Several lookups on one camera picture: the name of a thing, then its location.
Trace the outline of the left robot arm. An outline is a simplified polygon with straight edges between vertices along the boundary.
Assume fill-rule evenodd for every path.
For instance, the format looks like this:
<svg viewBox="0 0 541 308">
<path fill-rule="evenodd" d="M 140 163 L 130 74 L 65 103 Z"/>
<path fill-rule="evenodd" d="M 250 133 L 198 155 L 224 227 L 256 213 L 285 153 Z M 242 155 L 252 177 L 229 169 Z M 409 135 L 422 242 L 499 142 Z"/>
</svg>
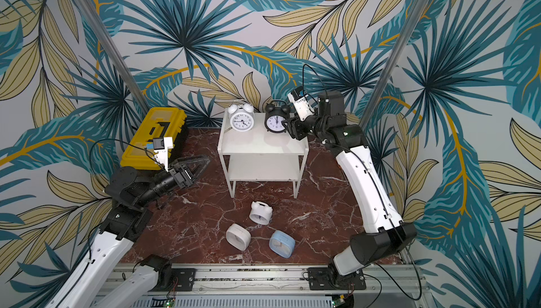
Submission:
<svg viewBox="0 0 541 308">
<path fill-rule="evenodd" d="M 86 255 L 47 307 L 90 307 L 118 262 L 138 241 L 152 218 L 149 205 L 162 196 L 199 181 L 210 163 L 207 156 L 174 160 L 155 174 L 121 167 L 105 188 L 117 204 L 99 225 Z"/>
</svg>

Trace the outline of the white two-tier shelf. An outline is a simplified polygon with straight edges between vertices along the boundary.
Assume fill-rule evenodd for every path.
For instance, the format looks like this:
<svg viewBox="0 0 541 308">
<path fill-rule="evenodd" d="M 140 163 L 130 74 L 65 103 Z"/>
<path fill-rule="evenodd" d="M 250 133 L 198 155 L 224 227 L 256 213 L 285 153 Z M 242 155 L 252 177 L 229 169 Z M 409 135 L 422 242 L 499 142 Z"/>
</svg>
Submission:
<svg viewBox="0 0 541 308">
<path fill-rule="evenodd" d="M 293 197 L 298 197 L 309 154 L 308 140 L 271 133 L 263 124 L 264 118 L 264 113 L 256 113 L 254 127 L 240 132 L 231 127 L 229 114 L 224 113 L 217 150 L 231 198 L 239 181 L 290 181 Z"/>
</svg>

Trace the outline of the black twin-bell alarm clock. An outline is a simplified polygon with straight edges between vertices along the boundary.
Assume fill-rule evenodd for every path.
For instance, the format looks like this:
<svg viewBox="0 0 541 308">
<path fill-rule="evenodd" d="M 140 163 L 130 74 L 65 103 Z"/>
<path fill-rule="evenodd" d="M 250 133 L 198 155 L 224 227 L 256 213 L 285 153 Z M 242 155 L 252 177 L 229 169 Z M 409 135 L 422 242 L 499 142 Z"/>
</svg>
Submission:
<svg viewBox="0 0 541 308">
<path fill-rule="evenodd" d="M 266 130 L 271 133 L 284 133 L 286 127 L 283 122 L 290 119 L 291 107 L 284 100 L 272 100 L 265 107 Z"/>
</svg>

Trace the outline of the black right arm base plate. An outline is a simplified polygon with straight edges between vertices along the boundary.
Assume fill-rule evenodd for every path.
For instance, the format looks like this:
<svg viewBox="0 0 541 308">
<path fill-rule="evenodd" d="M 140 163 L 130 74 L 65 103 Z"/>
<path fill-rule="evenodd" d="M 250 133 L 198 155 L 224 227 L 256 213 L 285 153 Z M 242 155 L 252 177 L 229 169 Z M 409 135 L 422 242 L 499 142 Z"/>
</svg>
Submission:
<svg viewBox="0 0 541 308">
<path fill-rule="evenodd" d="M 311 291 L 363 291 L 366 281 L 361 270 L 340 275 L 333 264 L 325 267 L 309 267 L 308 282 Z"/>
</svg>

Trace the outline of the aluminium corner post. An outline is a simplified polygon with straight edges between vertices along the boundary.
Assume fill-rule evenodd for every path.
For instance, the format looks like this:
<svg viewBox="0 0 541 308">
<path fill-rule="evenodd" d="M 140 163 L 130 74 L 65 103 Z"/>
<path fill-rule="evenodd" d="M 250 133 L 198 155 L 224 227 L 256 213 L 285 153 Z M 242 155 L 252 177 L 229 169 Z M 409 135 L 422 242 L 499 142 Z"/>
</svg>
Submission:
<svg viewBox="0 0 541 308">
<path fill-rule="evenodd" d="M 92 6 L 91 0 L 73 0 L 74 3 L 80 8 L 80 12 L 87 20 L 90 27 L 93 29 L 98 42 L 101 43 L 108 58 L 112 61 L 112 64 L 117 69 L 118 74 L 123 79 L 128 90 L 131 92 L 134 101 L 139 105 L 142 112 L 148 113 L 150 107 L 142 95 L 139 86 L 135 82 L 133 75 L 131 74 L 127 64 L 121 56 L 120 51 L 117 49 L 113 39 L 111 38 L 107 28 L 102 22 L 98 12 L 97 4 Z"/>
<path fill-rule="evenodd" d="M 421 16 L 424 12 L 425 6 L 429 0 L 415 0 L 412 5 L 411 13 L 405 20 L 403 28 L 397 37 L 397 40 L 393 46 L 390 56 L 379 76 L 377 84 L 372 91 L 371 99 L 366 105 L 362 118 L 359 121 L 359 126 L 365 131 L 370 121 L 371 115 L 378 106 L 381 95 L 383 94 L 386 84 L 391 77 L 391 74 L 397 64 L 397 61 L 406 48 L 407 43 L 416 28 Z"/>
</svg>

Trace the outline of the light blue square alarm clock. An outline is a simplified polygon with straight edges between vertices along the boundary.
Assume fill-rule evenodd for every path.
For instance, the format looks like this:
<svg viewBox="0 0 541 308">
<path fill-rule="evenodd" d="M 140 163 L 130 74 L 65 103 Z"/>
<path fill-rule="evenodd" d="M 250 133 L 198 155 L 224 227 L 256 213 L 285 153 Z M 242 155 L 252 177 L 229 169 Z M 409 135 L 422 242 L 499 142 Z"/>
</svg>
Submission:
<svg viewBox="0 0 541 308">
<path fill-rule="evenodd" d="M 275 231 L 269 239 L 270 249 L 277 255 L 283 258 L 290 258 L 294 247 L 296 245 L 295 239 L 282 231 Z"/>
</svg>

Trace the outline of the white twin-bell alarm clock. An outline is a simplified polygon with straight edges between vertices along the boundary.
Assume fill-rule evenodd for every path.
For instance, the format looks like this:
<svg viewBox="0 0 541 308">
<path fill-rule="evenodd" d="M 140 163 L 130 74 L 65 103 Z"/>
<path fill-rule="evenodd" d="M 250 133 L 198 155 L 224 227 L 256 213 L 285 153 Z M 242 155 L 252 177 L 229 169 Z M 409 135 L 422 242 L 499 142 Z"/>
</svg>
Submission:
<svg viewBox="0 0 541 308">
<path fill-rule="evenodd" d="M 254 107 L 249 103 L 243 105 L 231 105 L 228 108 L 230 126 L 239 132 L 250 131 L 254 127 Z"/>
</svg>

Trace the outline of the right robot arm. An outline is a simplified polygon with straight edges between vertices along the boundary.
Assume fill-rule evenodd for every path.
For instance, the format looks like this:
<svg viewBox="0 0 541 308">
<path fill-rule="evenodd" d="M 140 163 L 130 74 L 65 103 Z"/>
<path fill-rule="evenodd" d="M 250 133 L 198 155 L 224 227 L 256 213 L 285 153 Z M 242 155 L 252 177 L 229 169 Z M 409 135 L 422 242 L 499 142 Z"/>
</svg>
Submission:
<svg viewBox="0 0 541 308">
<path fill-rule="evenodd" d="M 283 121 L 287 133 L 296 140 L 313 135 L 331 151 L 362 214 L 364 231 L 352 236 L 349 246 L 329 265 L 331 285 L 349 285 L 364 267 L 404 250 L 417 230 L 403 220 L 386 193 L 362 128 L 348 124 L 343 95 L 337 91 L 321 93 L 315 108 L 302 88 L 287 98 L 295 109 L 295 115 Z"/>
</svg>

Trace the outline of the cream square alarm clock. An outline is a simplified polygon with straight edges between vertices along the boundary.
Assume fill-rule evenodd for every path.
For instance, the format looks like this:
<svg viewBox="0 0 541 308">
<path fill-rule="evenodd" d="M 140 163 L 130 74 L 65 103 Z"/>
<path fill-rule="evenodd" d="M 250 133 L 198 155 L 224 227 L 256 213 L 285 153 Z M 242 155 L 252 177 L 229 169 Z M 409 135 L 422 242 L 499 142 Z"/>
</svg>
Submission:
<svg viewBox="0 0 541 308">
<path fill-rule="evenodd" d="M 248 230 L 239 224 L 232 224 L 226 231 L 225 237 L 231 246 L 242 252 L 248 248 L 252 238 Z"/>
</svg>

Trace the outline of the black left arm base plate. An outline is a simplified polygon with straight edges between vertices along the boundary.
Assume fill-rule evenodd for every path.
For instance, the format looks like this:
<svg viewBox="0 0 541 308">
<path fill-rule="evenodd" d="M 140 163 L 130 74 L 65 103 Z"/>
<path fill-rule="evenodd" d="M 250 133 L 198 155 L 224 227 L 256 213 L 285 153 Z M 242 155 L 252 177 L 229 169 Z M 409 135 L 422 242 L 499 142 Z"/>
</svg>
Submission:
<svg viewBox="0 0 541 308">
<path fill-rule="evenodd" d="M 173 268 L 171 274 L 172 292 L 192 292 L 196 271 L 195 268 Z"/>
</svg>

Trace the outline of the green circuit board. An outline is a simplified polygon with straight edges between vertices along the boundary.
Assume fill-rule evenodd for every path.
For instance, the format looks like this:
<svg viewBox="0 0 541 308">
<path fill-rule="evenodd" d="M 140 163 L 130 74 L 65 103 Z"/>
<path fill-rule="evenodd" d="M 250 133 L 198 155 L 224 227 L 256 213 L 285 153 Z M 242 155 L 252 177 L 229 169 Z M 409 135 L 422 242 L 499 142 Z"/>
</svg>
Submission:
<svg viewBox="0 0 541 308">
<path fill-rule="evenodd" d="M 153 297 L 151 301 L 150 307 L 152 308 L 173 308 L 175 306 L 176 299 L 175 298 L 166 298 L 166 297 Z"/>
</svg>

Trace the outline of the aluminium left corner post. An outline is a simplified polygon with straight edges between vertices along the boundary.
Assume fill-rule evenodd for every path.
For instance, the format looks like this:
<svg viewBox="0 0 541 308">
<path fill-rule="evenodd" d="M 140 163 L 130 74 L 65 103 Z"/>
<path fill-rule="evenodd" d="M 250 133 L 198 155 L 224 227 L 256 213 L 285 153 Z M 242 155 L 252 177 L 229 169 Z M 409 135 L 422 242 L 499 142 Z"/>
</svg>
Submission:
<svg viewBox="0 0 541 308">
<path fill-rule="evenodd" d="M 73 0 L 74 3 L 80 8 L 80 12 L 87 20 L 90 27 L 93 29 L 98 42 L 101 43 L 108 58 L 112 61 L 112 64 L 117 69 L 118 74 L 123 79 L 128 90 L 131 92 L 134 101 L 139 105 L 142 112 L 148 113 L 150 107 L 142 95 L 139 86 L 135 82 L 133 75 L 131 74 L 127 64 L 121 56 L 120 51 L 117 49 L 113 39 L 111 38 L 107 28 L 102 22 L 98 12 L 97 4 L 92 6 L 91 0 Z"/>
</svg>

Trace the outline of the aluminium right corner post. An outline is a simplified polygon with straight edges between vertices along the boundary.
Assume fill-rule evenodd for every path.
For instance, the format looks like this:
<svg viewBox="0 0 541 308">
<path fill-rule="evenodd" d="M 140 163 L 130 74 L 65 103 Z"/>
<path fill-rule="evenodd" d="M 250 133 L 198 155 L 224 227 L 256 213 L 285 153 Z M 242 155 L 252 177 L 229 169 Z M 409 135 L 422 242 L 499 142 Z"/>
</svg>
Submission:
<svg viewBox="0 0 541 308">
<path fill-rule="evenodd" d="M 391 77 L 391 74 L 397 64 L 397 61 L 406 48 L 407 43 L 416 28 L 421 16 L 424 12 L 425 6 L 429 0 L 415 0 L 412 5 L 411 13 L 405 20 L 403 28 L 397 37 L 397 40 L 393 46 L 390 56 L 379 76 L 377 84 L 372 91 L 371 99 L 366 105 L 362 118 L 359 121 L 359 126 L 365 131 L 370 121 L 371 115 L 378 106 L 381 95 L 383 94 L 386 84 Z"/>
</svg>

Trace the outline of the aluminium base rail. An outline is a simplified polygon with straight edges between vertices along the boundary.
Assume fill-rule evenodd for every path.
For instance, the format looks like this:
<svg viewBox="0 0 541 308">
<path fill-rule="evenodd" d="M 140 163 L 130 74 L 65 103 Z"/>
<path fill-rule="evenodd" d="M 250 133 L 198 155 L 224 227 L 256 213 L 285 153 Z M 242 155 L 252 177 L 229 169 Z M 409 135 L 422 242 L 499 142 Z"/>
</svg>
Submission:
<svg viewBox="0 0 541 308">
<path fill-rule="evenodd" d="M 369 266 L 361 270 L 363 291 L 311 291 L 309 267 L 295 264 L 174 264 L 195 268 L 192 292 L 158 289 L 129 301 L 150 307 L 153 297 L 175 298 L 174 307 L 435 307 L 433 294 L 411 265 Z"/>
</svg>

